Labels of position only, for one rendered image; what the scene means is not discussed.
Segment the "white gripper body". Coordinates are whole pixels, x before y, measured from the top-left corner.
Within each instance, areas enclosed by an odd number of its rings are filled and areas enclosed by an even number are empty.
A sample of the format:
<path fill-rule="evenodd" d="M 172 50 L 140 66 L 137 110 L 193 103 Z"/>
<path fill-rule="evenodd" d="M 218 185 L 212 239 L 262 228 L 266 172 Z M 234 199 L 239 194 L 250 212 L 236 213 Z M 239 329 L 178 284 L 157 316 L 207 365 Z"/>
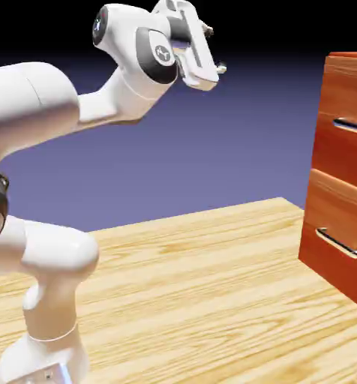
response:
<path fill-rule="evenodd" d="M 152 12 L 168 19 L 169 39 L 184 83 L 194 89 L 212 90 L 219 76 L 203 33 L 205 23 L 194 5 L 188 0 L 159 0 Z"/>

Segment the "red-brown wooden cabinet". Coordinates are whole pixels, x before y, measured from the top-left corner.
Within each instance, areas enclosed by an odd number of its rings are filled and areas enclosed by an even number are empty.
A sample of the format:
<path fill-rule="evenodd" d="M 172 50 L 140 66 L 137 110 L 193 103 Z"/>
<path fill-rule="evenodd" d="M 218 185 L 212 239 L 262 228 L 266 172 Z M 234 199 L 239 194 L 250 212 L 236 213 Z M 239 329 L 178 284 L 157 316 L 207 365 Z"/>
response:
<path fill-rule="evenodd" d="M 357 304 L 357 52 L 325 60 L 298 258 Z"/>

